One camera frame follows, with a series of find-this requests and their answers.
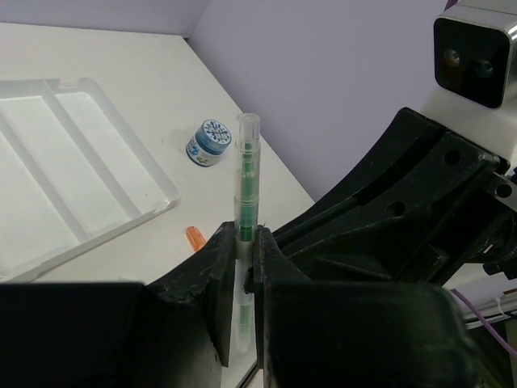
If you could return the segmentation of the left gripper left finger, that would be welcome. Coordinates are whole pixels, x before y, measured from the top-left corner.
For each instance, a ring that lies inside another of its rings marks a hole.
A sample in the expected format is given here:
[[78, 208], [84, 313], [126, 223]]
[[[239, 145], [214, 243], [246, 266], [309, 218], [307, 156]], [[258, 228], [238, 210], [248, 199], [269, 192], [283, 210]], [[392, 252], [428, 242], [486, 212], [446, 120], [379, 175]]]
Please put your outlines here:
[[235, 226], [223, 222], [206, 244], [147, 285], [162, 300], [199, 306], [221, 364], [229, 365], [235, 277]]

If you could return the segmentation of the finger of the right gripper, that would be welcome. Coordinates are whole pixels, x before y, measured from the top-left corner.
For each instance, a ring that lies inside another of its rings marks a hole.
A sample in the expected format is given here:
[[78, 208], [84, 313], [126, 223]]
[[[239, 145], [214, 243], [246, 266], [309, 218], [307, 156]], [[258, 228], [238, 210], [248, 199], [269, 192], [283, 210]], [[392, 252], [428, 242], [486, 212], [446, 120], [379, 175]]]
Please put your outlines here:
[[507, 162], [409, 108], [354, 169], [279, 228], [311, 280], [444, 283], [509, 258], [509, 209], [486, 191]]

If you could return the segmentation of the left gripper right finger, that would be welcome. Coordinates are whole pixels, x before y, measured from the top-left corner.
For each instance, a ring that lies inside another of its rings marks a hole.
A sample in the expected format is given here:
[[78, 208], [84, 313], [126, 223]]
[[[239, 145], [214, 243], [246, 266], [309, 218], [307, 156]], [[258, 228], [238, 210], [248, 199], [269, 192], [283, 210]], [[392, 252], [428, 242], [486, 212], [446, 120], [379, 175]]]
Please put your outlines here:
[[274, 359], [289, 329], [296, 326], [300, 311], [297, 287], [309, 278], [278, 247], [273, 233], [260, 226], [254, 236], [252, 269], [246, 276], [245, 290], [254, 294], [254, 321], [258, 366], [272, 371]]

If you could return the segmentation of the green highlighter pen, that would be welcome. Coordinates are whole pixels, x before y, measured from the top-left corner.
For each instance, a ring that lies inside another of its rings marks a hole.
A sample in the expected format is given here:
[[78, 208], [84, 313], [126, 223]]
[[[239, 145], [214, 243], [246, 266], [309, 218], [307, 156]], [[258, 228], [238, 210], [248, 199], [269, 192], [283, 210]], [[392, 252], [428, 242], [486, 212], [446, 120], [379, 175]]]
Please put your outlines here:
[[260, 118], [253, 113], [242, 113], [237, 122], [234, 190], [236, 346], [240, 353], [246, 353], [251, 342], [254, 297], [245, 291], [245, 283], [252, 268], [252, 246], [259, 224]]

